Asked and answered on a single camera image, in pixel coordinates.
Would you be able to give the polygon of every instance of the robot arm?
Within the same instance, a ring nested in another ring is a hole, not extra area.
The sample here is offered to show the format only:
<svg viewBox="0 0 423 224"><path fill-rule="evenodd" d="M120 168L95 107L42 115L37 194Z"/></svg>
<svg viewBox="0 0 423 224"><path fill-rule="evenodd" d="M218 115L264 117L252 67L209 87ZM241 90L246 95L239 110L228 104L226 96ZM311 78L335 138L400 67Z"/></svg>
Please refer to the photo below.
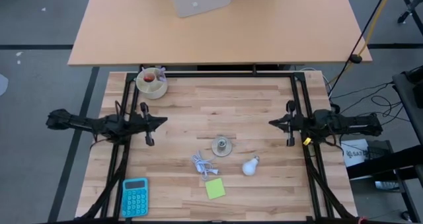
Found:
<svg viewBox="0 0 423 224"><path fill-rule="evenodd" d="M46 125L52 130L75 130L91 132L96 139L102 135L111 143L121 143L133 134L145 132L146 144L153 146L151 132L155 131L167 118L154 117L149 114L148 106L142 102L141 114L134 114L130 121L126 121L119 114L108 115L99 119L84 118L70 114L65 109L54 110L48 115Z"/></svg>
<svg viewBox="0 0 423 224"><path fill-rule="evenodd" d="M369 116L345 117L329 110L316 110L310 118L293 115L293 101L287 103L287 112L283 118L272 120L270 125L289 133L287 146L294 145L292 131L301 131L314 142L325 141L330 135L360 133L378 136L383 129L376 114Z"/></svg>

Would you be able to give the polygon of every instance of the wooden tabletop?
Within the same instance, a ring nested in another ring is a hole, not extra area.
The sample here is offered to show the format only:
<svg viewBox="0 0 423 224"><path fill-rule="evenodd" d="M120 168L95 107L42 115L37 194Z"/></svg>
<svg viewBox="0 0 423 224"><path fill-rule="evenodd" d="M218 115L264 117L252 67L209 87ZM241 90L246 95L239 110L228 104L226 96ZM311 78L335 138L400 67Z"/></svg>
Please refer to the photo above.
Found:
<svg viewBox="0 0 423 224"><path fill-rule="evenodd" d="M232 0L183 19L171 0L90 0L69 64L340 62L359 36L348 0Z"/></svg>
<svg viewBox="0 0 423 224"><path fill-rule="evenodd" d="M306 76L313 109L329 108L322 74L312 71ZM100 116L115 112L125 77L110 74ZM296 146L286 147L286 134L268 124L285 114L290 99L287 78L175 78L169 79L163 98L147 100L140 95L138 102L146 102L153 116L169 119L153 133L155 146L145 144L145 134L132 138L126 178L149 179L149 215L135 219L289 221L313 215L299 137ZM212 161L221 174L210 180L222 178L226 196L209 200L190 158L198 150L205 159L212 158L211 143L218 135L228 137L234 147L229 156ZM341 152L325 145L322 150L330 188L356 215ZM111 152L107 142L92 148L76 216L84 214L104 189ZM253 154L260 157L256 174L244 176L241 166Z"/></svg>

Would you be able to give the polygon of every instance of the white light bulb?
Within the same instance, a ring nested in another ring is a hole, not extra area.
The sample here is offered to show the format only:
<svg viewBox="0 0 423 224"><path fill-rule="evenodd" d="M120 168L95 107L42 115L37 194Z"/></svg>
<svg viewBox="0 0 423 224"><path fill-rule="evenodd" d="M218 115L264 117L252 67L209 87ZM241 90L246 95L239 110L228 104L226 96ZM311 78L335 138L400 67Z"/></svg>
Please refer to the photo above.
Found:
<svg viewBox="0 0 423 224"><path fill-rule="evenodd" d="M257 167L258 161L259 161L258 156L255 156L250 161L245 162L243 164L243 172L244 172L244 174L247 175L247 176L254 175L254 173L256 172L256 167Z"/></svg>

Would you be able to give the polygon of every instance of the cyan calculator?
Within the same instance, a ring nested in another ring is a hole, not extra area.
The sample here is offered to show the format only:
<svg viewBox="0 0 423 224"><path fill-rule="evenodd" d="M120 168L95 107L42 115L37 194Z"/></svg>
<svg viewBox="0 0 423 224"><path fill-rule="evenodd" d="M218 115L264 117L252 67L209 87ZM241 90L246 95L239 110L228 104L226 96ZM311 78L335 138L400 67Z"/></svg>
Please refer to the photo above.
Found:
<svg viewBox="0 0 423 224"><path fill-rule="evenodd" d="M122 217L139 217L148 214L148 180L133 178L124 181Z"/></svg>

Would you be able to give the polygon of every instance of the gray floor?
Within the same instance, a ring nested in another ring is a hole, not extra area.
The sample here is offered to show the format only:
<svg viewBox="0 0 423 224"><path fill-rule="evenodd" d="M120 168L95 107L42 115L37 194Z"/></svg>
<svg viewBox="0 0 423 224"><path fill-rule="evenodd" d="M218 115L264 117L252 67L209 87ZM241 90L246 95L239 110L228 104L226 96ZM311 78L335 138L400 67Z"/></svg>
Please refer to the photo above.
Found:
<svg viewBox="0 0 423 224"><path fill-rule="evenodd" d="M0 44L72 44L87 2L0 0ZM363 27L377 0L350 2ZM403 0L389 0L371 43L422 43L423 37L413 20L404 25L395 23L404 9ZM423 16L423 6L418 12ZM23 51L19 57L17 52L0 51L0 73L10 80L8 91L0 96L0 219L2 223L38 223L47 220L73 135L72 131L47 130L46 115L56 108L66 108L77 114L91 70L68 67L69 51ZM334 96L388 82L392 75L422 65L423 61L422 50L372 50L371 54L373 63L355 65L342 77ZM342 67L312 66L321 69L328 78L337 75ZM98 116L107 75L113 70L135 71L136 67L100 69L88 116ZM365 94L367 92L334 102L345 108ZM399 100L391 87L380 94L392 102ZM381 110L367 99L346 114ZM390 140L395 150L418 143L407 122L395 120L384 126L384 130L377 139ZM63 201L61 220L71 219L75 213L90 142L91 136L84 134ZM369 180L354 181L352 187L360 215L399 221L398 213L404 210L399 194L377 191ZM423 196L416 182L411 182L410 187L416 197Z"/></svg>

